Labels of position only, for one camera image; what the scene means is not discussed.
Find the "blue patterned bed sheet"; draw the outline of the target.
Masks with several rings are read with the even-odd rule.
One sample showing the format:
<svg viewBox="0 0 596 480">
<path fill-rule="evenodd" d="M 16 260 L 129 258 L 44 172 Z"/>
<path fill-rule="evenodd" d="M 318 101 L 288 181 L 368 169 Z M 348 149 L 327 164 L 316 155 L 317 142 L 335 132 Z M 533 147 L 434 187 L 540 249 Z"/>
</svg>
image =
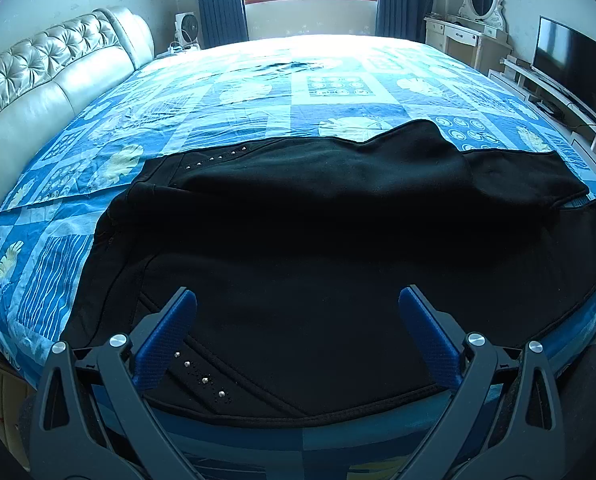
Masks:
<svg viewBox="0 0 596 480">
<path fill-rule="evenodd" d="M 63 333 L 97 222 L 146 162 L 288 136 L 364 142 L 416 120 L 435 124 L 463 152 L 559 154 L 596 199 L 591 165 L 558 130 L 476 70 L 412 41 L 296 37 L 154 58 L 85 107 L 33 156 L 0 207 L 0 351 L 32 389 L 22 419 L 28 456 L 53 344 L 91 348 L 111 337 L 77 348 Z M 507 349 L 542 344 L 563 413 L 560 479 L 596 479 L 596 291 L 555 330 L 519 347 L 485 337 Z M 197 479 L 400 479 L 449 403 L 449 390 L 436 387 L 398 408 L 298 427 L 180 416 L 149 402 L 155 388 L 144 399 Z M 135 460 L 105 389 L 92 390 L 114 450 Z M 490 388 L 460 460 L 478 453 L 500 394 L 500 386 Z"/>
</svg>

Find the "white vanity dresser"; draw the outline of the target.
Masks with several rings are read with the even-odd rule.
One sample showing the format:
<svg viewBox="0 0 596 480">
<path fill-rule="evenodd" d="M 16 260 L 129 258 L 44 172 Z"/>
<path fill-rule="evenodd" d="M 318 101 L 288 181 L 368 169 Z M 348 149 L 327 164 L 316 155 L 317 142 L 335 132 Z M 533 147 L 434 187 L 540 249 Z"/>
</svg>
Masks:
<svg viewBox="0 0 596 480">
<path fill-rule="evenodd" d="M 426 16 L 425 32 L 425 44 L 484 75 L 490 70 L 499 72 L 504 58 L 512 53 L 505 32 L 496 30 L 494 37 L 490 37 L 484 32 L 484 26 L 469 21 Z"/>
</svg>

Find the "cream tufted leather headboard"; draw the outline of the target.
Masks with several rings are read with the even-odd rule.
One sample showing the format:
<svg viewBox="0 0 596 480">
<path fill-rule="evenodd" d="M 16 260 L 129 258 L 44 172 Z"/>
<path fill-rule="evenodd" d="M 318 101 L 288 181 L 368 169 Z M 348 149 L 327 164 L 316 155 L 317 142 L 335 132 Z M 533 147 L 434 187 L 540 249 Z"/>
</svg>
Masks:
<svg viewBox="0 0 596 480">
<path fill-rule="evenodd" d="M 96 9 L 0 54 L 0 207 L 33 156 L 107 90 L 152 62 L 146 21 Z"/>
</svg>

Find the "left blue curtain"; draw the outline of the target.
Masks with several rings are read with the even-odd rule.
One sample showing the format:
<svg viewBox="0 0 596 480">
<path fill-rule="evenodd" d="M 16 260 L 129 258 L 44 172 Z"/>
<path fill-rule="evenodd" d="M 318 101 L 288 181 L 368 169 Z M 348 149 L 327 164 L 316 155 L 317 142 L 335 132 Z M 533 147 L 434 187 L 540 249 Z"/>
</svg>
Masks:
<svg viewBox="0 0 596 480">
<path fill-rule="evenodd" d="M 245 0 L 198 0 L 206 48 L 249 40 Z"/>
</svg>

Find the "white tv cabinet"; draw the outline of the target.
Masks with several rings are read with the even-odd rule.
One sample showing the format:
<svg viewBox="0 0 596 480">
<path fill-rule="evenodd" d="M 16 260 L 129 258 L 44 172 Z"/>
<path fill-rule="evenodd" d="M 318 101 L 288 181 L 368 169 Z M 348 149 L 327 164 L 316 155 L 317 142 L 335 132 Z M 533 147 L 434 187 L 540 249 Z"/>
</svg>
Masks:
<svg viewBox="0 0 596 480">
<path fill-rule="evenodd" d="M 509 56 L 488 76 L 544 117 L 596 172 L 596 116 L 590 110 L 547 76 Z"/>
</svg>

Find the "white box fan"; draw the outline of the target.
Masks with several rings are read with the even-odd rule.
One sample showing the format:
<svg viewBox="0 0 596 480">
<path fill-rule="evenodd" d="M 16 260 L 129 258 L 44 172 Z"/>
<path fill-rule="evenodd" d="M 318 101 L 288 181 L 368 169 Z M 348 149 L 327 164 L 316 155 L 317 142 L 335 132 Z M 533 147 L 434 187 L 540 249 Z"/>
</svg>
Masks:
<svg viewBox="0 0 596 480">
<path fill-rule="evenodd" d="M 174 16 L 173 44 L 181 49 L 199 49 L 199 24 L 193 12 L 177 13 Z"/>
</svg>

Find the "black pants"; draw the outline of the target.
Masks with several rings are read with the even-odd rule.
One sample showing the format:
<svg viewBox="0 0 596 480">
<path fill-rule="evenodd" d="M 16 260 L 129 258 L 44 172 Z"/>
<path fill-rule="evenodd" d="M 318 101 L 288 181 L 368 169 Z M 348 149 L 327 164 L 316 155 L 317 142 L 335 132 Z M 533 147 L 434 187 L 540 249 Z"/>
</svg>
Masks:
<svg viewBox="0 0 596 480">
<path fill-rule="evenodd" d="M 596 291 L 596 199 L 559 154 L 463 152 L 427 120 L 152 159 L 98 220 L 63 336 L 96 346 L 187 288 L 149 402 L 321 426 L 436 392 L 398 313 L 412 285 L 500 346 L 546 335 Z"/>
</svg>

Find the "black flat screen television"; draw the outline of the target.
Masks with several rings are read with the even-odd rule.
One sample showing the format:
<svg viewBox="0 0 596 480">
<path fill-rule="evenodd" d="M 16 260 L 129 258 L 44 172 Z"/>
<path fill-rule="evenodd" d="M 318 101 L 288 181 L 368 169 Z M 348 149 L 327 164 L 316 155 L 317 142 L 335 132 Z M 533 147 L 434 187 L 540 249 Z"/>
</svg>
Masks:
<svg viewBox="0 0 596 480">
<path fill-rule="evenodd" d="M 541 16 L 532 67 L 596 116 L 596 41 Z"/>
</svg>

